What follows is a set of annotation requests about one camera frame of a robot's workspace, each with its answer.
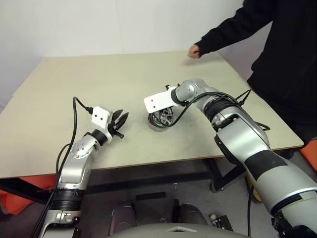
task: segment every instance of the fist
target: fist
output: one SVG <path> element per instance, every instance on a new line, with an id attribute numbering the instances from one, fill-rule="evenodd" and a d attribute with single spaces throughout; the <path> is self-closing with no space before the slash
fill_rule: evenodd
<path id="1" fill-rule="evenodd" d="M 188 50 L 188 57 L 193 59 L 199 58 L 199 47 L 197 45 L 192 45 Z"/>

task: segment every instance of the table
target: table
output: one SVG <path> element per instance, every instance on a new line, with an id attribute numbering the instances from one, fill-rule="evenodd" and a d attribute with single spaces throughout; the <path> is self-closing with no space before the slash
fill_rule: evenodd
<path id="1" fill-rule="evenodd" d="M 43 58 L 0 114 L 0 178 L 54 173 L 56 156 L 72 135 L 73 96 L 86 106 L 129 112 L 120 130 L 124 139 L 117 137 L 104 146 L 93 169 L 222 156 L 210 122 L 196 108 L 165 132 L 148 127 L 143 98 L 192 78 L 232 96 L 249 88 L 218 53 L 199 60 L 187 58 L 186 52 Z M 271 127 L 267 135 L 273 150 L 303 145 L 255 93 L 244 109 Z M 77 111 L 79 139 L 92 125 L 86 111 L 81 107 Z"/>

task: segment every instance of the silver robotic arm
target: silver robotic arm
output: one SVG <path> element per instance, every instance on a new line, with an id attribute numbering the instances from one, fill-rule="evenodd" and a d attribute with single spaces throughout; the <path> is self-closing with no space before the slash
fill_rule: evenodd
<path id="1" fill-rule="evenodd" d="M 123 135 L 117 130 L 125 123 L 128 113 L 120 118 L 122 110 L 115 113 L 100 107 L 92 111 L 95 130 L 87 132 L 75 142 L 62 167 L 50 208 L 46 213 L 39 238 L 78 238 L 75 227 L 81 217 L 81 202 L 90 176 L 91 164 L 99 149 L 112 141 L 112 136 Z"/>
<path id="2" fill-rule="evenodd" d="M 225 157 L 241 164 L 251 177 L 272 225 L 280 237 L 317 234 L 317 185 L 293 163 L 274 153 L 260 126 L 227 94 L 208 87 L 201 79 L 186 80 L 178 87 L 144 99 L 152 129 L 173 126 L 172 107 L 190 103 L 208 118 L 215 141 Z"/>

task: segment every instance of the gray floor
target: gray floor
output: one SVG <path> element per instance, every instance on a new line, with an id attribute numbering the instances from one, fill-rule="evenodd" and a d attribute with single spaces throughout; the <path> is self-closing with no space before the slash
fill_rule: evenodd
<path id="1" fill-rule="evenodd" d="M 311 177 L 317 180 L 316 173 L 303 157 L 296 153 L 291 159 Z M 218 159 L 218 165 L 223 173 L 226 173 L 231 165 L 226 159 Z M 153 175 L 162 176 L 179 172 L 197 172 L 206 170 L 199 161 L 187 161 L 170 163 L 168 165 L 130 167 L 107 171 L 94 171 L 90 184 L 114 182 L 127 179 L 146 178 Z M 167 198 L 135 201 L 135 195 L 165 191 Z M 161 218 L 170 218 L 173 199 L 178 198 L 181 203 L 190 203 L 197 206 L 206 219 L 209 214 L 227 215 L 235 232 L 245 234 L 247 232 L 247 199 L 248 193 L 243 178 L 226 188 L 222 192 L 211 193 L 209 181 L 193 181 L 178 184 L 166 184 L 160 186 L 143 187 L 126 191 L 104 192 L 86 195 L 82 206 L 82 237 L 102 238 L 106 237 L 111 212 L 121 200 L 132 200 L 137 211 L 139 225 L 159 223 Z M 11 216 L 0 222 L 1 238 L 28 237 L 35 224 L 42 205 L 33 204 L 19 216 Z M 271 227 L 270 215 L 262 204 L 252 203 L 251 206 L 251 232 L 255 238 L 277 237 L 276 231 Z"/>

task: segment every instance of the black hoodie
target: black hoodie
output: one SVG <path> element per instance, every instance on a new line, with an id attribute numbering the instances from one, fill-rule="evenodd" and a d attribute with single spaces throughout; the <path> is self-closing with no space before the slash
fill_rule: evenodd
<path id="1" fill-rule="evenodd" d="M 286 121 L 316 124 L 316 1 L 245 0 L 196 45 L 200 55 L 244 40 L 272 21 L 248 83 Z"/>

